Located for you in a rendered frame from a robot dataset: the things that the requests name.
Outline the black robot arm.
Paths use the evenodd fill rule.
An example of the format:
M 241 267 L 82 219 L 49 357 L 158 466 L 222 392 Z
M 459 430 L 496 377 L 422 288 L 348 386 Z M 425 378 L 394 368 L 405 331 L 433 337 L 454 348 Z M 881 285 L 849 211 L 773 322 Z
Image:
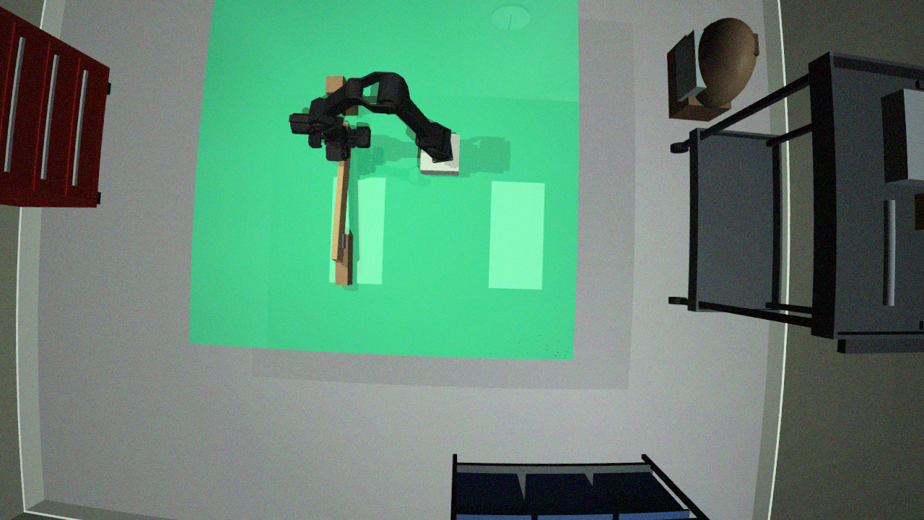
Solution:
M 362 99 L 364 87 L 376 82 L 379 82 L 376 103 L 368 103 Z M 390 71 L 374 71 L 363 78 L 349 78 L 346 84 L 326 99 L 317 97 L 311 101 L 309 114 L 289 116 L 292 133 L 316 135 L 321 132 L 328 139 L 335 139 L 342 133 L 344 122 L 343 116 L 338 114 L 354 105 L 363 105 L 376 114 L 400 116 L 407 127 L 416 133 L 416 146 L 424 150 L 433 163 L 453 160 L 451 129 L 438 122 L 428 121 L 410 98 L 405 78 Z M 349 159 L 349 148 L 345 145 L 346 139 L 326 141 L 326 160 L 340 162 Z

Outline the long brown wooden rail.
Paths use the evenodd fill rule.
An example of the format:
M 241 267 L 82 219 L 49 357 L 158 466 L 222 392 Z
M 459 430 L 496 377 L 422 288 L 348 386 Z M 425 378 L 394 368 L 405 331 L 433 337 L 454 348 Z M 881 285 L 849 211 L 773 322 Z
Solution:
M 338 174 L 336 180 L 336 210 L 334 210 L 334 230 L 332 240 L 332 260 L 334 260 L 336 263 L 343 263 L 344 256 L 344 249 L 342 248 L 342 233 L 344 233 L 344 224 L 346 224 L 350 157 L 351 148 L 349 148 L 349 159 L 346 159 L 346 161 L 338 162 Z

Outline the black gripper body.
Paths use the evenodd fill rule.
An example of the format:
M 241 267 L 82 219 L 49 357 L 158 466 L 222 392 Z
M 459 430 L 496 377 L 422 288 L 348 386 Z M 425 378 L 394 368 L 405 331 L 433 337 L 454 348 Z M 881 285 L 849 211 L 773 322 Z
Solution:
M 356 144 L 359 148 L 369 148 L 370 142 L 372 141 L 372 129 L 369 127 L 357 127 L 357 134 L 355 129 L 347 129 L 346 126 L 343 126 L 342 133 L 335 139 L 328 139 L 326 135 L 321 134 L 321 132 L 316 133 L 316 135 L 309 135 L 309 145 L 313 149 L 319 149 L 321 146 L 321 140 L 325 139 L 327 142 L 336 141 L 336 139 L 346 139 L 347 144 Z M 324 141 L 324 145 L 326 145 Z

